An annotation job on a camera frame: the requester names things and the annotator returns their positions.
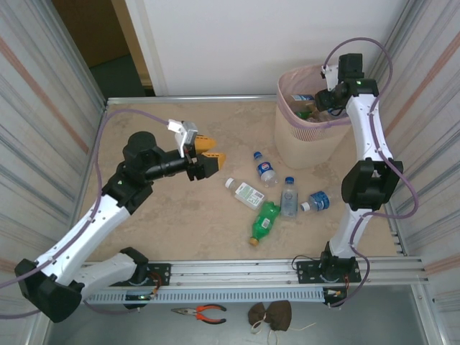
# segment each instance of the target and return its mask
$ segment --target bottle label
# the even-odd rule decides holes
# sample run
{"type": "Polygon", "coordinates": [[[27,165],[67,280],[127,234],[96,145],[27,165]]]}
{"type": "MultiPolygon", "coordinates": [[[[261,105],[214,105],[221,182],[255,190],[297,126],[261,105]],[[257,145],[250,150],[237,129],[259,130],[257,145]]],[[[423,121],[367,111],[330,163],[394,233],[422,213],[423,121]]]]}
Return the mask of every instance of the bottle label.
{"type": "Polygon", "coordinates": [[[326,210],[331,205],[328,196],[324,192],[314,193],[311,195],[311,198],[315,201],[317,211],[326,210]]]}
{"type": "Polygon", "coordinates": [[[264,200],[264,197],[265,195],[253,189],[253,187],[247,183],[242,183],[235,192],[235,198],[242,201],[243,203],[249,203],[255,208],[259,207],[259,205],[264,200]]]}
{"type": "Polygon", "coordinates": [[[294,101],[314,101],[315,97],[312,95],[293,95],[294,101]]]}
{"type": "Polygon", "coordinates": [[[268,218],[266,218],[262,222],[261,227],[264,228],[264,229],[267,229],[269,225],[270,225],[270,220],[268,218]]]}
{"type": "Polygon", "coordinates": [[[272,165],[268,162],[263,162],[257,166],[257,172],[259,173],[259,176],[262,176],[262,174],[268,170],[273,170],[272,165]]]}

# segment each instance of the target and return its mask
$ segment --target blue label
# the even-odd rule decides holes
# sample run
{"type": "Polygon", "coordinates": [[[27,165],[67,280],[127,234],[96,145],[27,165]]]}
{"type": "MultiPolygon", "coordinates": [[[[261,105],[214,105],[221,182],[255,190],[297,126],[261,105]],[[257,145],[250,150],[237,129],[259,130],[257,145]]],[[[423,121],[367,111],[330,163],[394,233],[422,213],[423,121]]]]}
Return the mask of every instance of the blue label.
{"type": "Polygon", "coordinates": [[[268,170],[273,170],[272,165],[268,162],[263,162],[257,166],[257,172],[259,173],[259,176],[262,176],[262,174],[268,170]]]}
{"type": "Polygon", "coordinates": [[[314,101],[315,97],[312,95],[299,95],[302,101],[314,101]]]}
{"type": "Polygon", "coordinates": [[[310,197],[315,201],[317,211],[326,210],[331,205],[328,196],[324,192],[314,193],[310,197]]]}

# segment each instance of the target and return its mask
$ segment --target white robotic arm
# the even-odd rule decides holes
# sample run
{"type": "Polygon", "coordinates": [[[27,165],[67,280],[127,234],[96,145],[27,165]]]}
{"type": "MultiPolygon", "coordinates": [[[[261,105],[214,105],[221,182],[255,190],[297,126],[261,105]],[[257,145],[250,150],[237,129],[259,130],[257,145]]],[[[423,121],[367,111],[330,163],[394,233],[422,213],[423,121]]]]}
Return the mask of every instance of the white robotic arm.
{"type": "MultiPolygon", "coordinates": [[[[363,94],[356,97],[351,96],[346,103],[346,113],[349,115],[351,125],[353,126],[354,140],[356,142],[356,159],[358,161],[366,159],[371,159],[373,162],[382,161],[372,138],[369,123],[369,110],[374,100],[374,95],[363,94]]],[[[382,124],[380,123],[378,104],[374,110],[374,124],[377,138],[382,148],[382,153],[385,157],[392,158],[392,154],[385,143],[382,124]]],[[[340,222],[339,230],[329,242],[332,255],[343,258],[350,258],[354,256],[349,243],[351,233],[362,215],[368,212],[372,212],[372,209],[359,208],[353,211],[350,205],[346,204],[346,209],[340,222]]],[[[359,228],[354,236],[354,246],[357,246],[370,219],[370,216],[364,218],[359,225],[359,228]]]]}
{"type": "Polygon", "coordinates": [[[325,66],[322,74],[327,89],[315,95],[316,106],[319,111],[346,109],[353,126],[357,163],[342,181],[341,195],[346,206],[339,230],[327,243],[319,262],[298,262],[299,272],[306,273],[299,275],[299,280],[308,283],[308,277],[311,283],[343,282],[347,276],[349,281],[359,282],[354,249],[370,220],[369,214],[389,201],[399,181],[380,154],[400,172],[403,164],[393,161],[387,148],[378,103],[372,112],[372,128],[369,113],[379,91],[375,80],[364,78],[362,55],[342,55],[339,65],[325,66]]]}
{"type": "Polygon", "coordinates": [[[201,180],[223,165],[225,155],[206,153],[215,142],[197,136],[194,123],[170,120],[168,129],[176,133],[178,149],[164,152],[149,132],[130,136],[123,149],[124,161],[102,188],[97,212],[93,212],[96,202],[53,248],[35,262],[23,259],[16,266],[16,275],[22,276],[51,262],[20,281],[19,286],[23,296],[52,321],[65,320],[82,300],[100,289],[116,282],[129,280],[136,284],[146,279],[148,259],[132,248],[123,249],[104,262],[81,267],[110,232],[152,194],[154,180],[181,172],[187,172],[190,180],[201,180]]]}

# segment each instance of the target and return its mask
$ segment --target beige table surface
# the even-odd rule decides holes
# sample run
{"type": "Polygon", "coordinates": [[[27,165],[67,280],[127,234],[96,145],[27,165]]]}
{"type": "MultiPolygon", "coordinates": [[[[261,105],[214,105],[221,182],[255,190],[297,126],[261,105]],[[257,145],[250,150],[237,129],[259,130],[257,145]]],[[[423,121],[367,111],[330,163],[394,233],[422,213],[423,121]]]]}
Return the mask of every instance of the beige table surface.
{"type": "MultiPolygon", "coordinates": [[[[241,103],[156,103],[111,106],[148,111],[163,119],[190,120],[200,134],[218,141],[214,152],[226,153],[224,168],[209,179],[190,182],[185,173],[163,178],[153,185],[153,194],[125,223],[115,229],[91,256],[104,260],[124,247],[134,247],[150,260],[198,259],[281,259],[297,254],[317,257],[334,235],[344,204],[332,205],[318,213],[298,214],[295,221],[277,219],[271,233],[258,247],[249,245],[256,211],[239,202],[224,187],[227,178],[247,181],[279,203],[282,184],[264,188],[254,167],[252,154],[258,150],[272,163],[281,181],[293,176],[299,201],[338,185],[355,163],[353,134],[350,131],[331,159],[304,170],[286,167],[275,147],[274,102],[241,103]]],[[[165,126],[134,114],[120,114],[106,126],[99,162],[103,182],[113,175],[123,160],[122,149],[129,136],[150,131],[165,151],[175,149],[174,136],[165,126]]],[[[83,203],[85,212],[96,195],[96,175],[92,172],[83,203]]],[[[396,255],[387,221],[373,218],[359,244],[366,255],[396,255]]]]}

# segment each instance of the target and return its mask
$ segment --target beige trash bin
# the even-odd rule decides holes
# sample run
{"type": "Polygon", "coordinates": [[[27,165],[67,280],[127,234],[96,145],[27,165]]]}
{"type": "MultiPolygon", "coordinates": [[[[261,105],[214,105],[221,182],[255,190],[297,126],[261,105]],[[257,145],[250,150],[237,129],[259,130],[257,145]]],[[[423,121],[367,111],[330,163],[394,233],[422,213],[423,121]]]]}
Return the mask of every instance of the beige trash bin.
{"type": "Polygon", "coordinates": [[[287,103],[292,95],[315,95],[326,88],[321,66],[306,66],[286,72],[278,81],[275,144],[284,163],[303,169],[329,159],[351,127],[346,114],[333,121],[311,123],[299,119],[287,103]]]}

